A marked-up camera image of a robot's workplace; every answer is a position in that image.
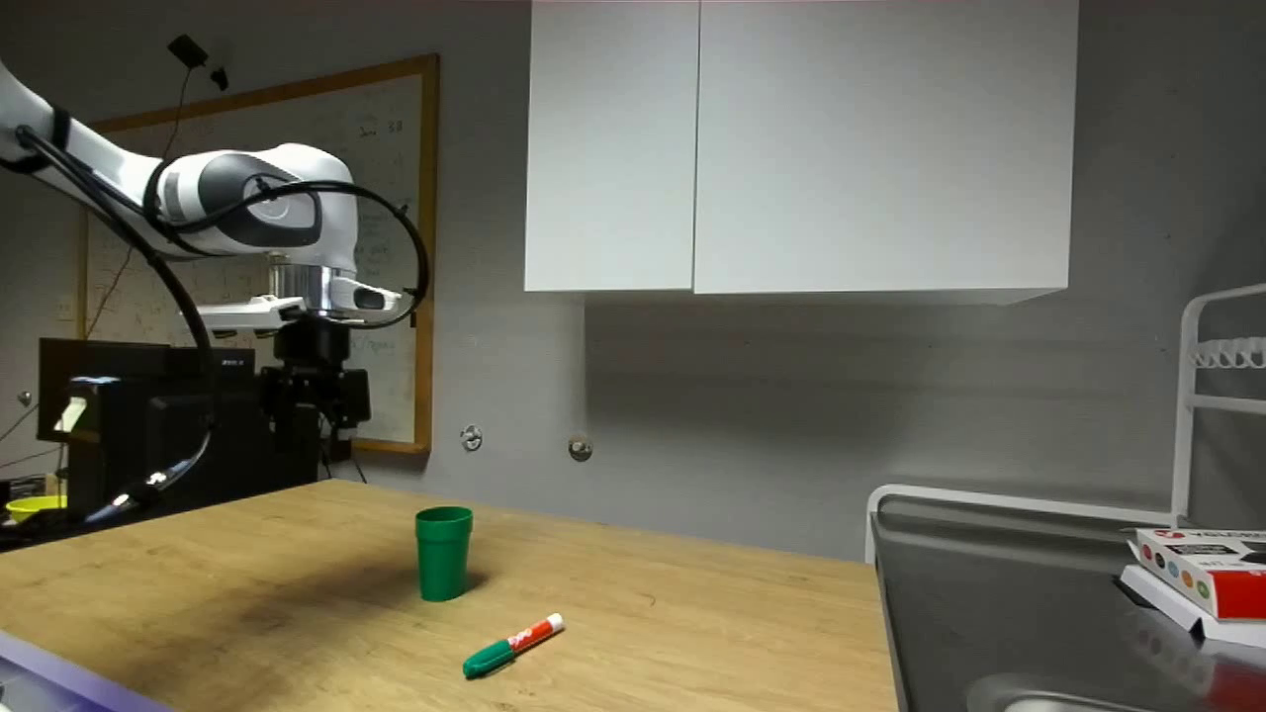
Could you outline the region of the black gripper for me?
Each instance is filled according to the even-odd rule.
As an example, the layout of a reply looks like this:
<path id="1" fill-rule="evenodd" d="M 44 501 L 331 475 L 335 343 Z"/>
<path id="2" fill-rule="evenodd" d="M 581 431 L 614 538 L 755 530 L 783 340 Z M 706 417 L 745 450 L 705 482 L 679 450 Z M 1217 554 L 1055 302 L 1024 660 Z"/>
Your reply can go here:
<path id="1" fill-rule="evenodd" d="M 263 410 L 291 422 L 315 410 L 335 431 L 373 417 L 368 373 L 349 365 L 345 326 L 295 320 L 271 335 L 271 365 L 262 373 Z"/>

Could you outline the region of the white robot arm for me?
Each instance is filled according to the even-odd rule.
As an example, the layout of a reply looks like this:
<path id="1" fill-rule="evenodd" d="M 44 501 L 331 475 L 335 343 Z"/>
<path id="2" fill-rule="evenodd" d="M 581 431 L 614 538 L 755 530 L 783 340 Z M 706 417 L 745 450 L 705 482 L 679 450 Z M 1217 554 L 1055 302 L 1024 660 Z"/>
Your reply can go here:
<path id="1" fill-rule="evenodd" d="M 427 289 L 418 228 L 387 206 L 415 248 L 408 289 L 368 286 L 356 264 L 360 206 L 345 157 L 277 142 L 263 150 L 139 155 L 77 121 L 0 68 L 0 167 L 87 206 L 170 289 L 192 343 L 262 332 L 290 373 L 341 373 L 321 340 L 408 320 Z M 271 286 L 237 303 L 199 303 L 172 275 L 188 257 L 271 257 Z"/>

